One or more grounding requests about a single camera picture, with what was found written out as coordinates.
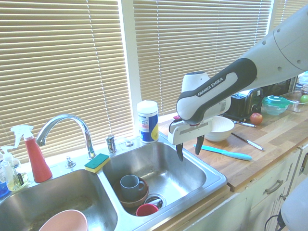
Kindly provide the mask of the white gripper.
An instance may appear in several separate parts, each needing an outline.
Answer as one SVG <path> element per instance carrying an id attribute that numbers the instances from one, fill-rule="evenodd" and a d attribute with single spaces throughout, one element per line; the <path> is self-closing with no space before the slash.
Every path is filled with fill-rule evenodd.
<path id="1" fill-rule="evenodd" d="M 195 145 L 195 154 L 199 155 L 204 138 L 212 130 L 212 119 L 202 121 L 198 125 L 190 125 L 185 121 L 179 121 L 170 124 L 168 141 L 176 145 L 176 152 L 179 160 L 183 161 L 183 143 L 197 138 Z"/>

